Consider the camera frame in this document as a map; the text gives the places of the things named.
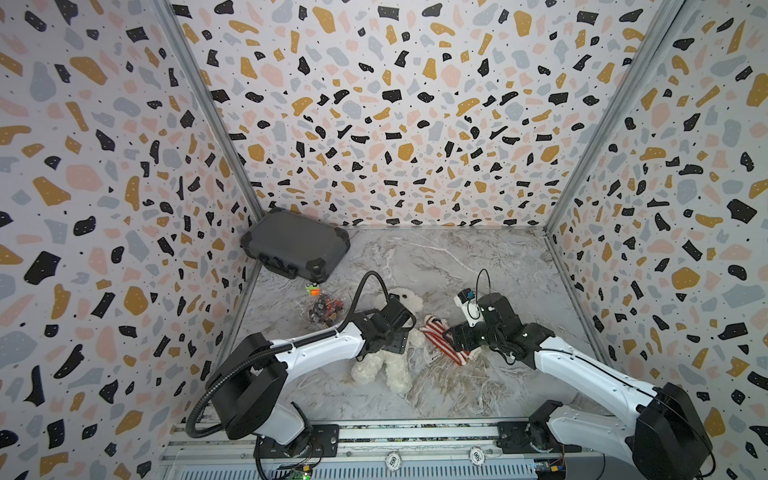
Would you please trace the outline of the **white teddy bear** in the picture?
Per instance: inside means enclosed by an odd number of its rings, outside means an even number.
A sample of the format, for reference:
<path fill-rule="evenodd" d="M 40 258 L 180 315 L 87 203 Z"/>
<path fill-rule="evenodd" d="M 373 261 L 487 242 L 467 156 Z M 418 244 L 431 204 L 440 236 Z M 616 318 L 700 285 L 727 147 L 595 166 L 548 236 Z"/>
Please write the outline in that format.
<path fill-rule="evenodd" d="M 400 302 L 414 315 L 419 314 L 423 310 L 423 299 L 412 290 L 396 287 L 390 290 L 389 293 L 399 296 Z M 383 294 L 378 295 L 374 299 L 374 307 L 377 309 L 383 308 L 385 304 L 386 300 Z M 414 327 L 410 332 L 407 332 L 402 353 L 380 350 L 379 352 L 366 355 L 363 360 L 357 362 L 352 367 L 351 377 L 357 384 L 366 385 L 374 382 L 379 371 L 383 369 L 387 388 L 395 394 L 405 395 L 413 386 L 408 357 L 409 349 L 422 348 L 425 344 L 426 338 L 424 334 Z"/>

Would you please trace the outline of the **red white striped sweater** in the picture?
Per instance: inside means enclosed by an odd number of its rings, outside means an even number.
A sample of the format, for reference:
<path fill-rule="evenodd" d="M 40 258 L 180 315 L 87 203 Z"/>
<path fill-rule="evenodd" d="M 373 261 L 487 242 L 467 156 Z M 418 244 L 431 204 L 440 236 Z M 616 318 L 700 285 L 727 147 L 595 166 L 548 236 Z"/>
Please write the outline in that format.
<path fill-rule="evenodd" d="M 448 331 L 448 325 L 444 320 L 434 315 L 427 315 L 424 318 L 424 325 L 420 328 L 420 331 L 430 343 L 457 365 L 465 366 L 472 359 L 472 355 L 469 352 L 456 351 L 449 341 L 443 337 L 443 334 Z"/>

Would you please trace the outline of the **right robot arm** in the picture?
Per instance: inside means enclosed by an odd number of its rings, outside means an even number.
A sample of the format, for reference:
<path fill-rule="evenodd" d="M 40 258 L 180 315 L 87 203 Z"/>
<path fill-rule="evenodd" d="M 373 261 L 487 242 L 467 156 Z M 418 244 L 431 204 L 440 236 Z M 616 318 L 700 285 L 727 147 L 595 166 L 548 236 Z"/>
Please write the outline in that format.
<path fill-rule="evenodd" d="M 585 413 L 559 401 L 544 402 L 508 443 L 549 453 L 585 447 L 634 466 L 646 479 L 702 479 L 712 443 L 688 394 L 667 383 L 656 387 L 623 374 L 568 344 L 538 323 L 523 323 L 499 293 L 479 297 L 469 288 L 455 304 L 465 322 L 443 335 L 458 353 L 486 347 L 510 364 L 522 363 L 559 379 L 608 410 Z"/>

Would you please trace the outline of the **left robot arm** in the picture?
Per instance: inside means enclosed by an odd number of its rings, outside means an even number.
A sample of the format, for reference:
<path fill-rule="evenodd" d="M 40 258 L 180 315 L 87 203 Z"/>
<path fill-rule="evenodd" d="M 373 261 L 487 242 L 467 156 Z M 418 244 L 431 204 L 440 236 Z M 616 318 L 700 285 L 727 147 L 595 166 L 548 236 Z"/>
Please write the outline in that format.
<path fill-rule="evenodd" d="M 262 334 L 244 339 L 211 375 L 201 402 L 211 404 L 220 425 L 187 428 L 191 437 L 218 431 L 230 440 L 259 434 L 287 446 L 310 430 L 296 406 L 278 403 L 284 387 L 299 377 L 342 360 L 364 360 L 405 340 L 415 325 L 413 313 L 397 295 L 381 309 L 351 313 L 336 326 L 289 340 Z"/>

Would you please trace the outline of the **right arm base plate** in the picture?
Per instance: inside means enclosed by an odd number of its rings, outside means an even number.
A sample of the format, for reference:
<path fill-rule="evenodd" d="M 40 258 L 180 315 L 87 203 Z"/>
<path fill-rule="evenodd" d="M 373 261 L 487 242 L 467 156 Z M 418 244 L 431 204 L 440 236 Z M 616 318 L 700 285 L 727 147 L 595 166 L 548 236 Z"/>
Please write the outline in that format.
<path fill-rule="evenodd" d="M 499 422 L 496 445 L 504 454 L 581 452 L 582 448 L 577 445 L 556 440 L 547 426 L 553 412 L 562 406 L 562 402 L 547 400 L 528 418 Z"/>

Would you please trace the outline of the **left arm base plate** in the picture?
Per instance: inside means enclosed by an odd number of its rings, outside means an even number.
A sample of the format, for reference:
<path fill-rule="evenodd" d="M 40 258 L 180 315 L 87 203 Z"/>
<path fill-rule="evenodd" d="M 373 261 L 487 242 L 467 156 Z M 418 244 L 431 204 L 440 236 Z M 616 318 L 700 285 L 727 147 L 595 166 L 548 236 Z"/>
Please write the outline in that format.
<path fill-rule="evenodd" d="M 332 458 L 337 455 L 340 426 L 315 424 L 306 427 L 294 440 L 281 445 L 267 437 L 259 438 L 254 454 L 261 459 Z"/>

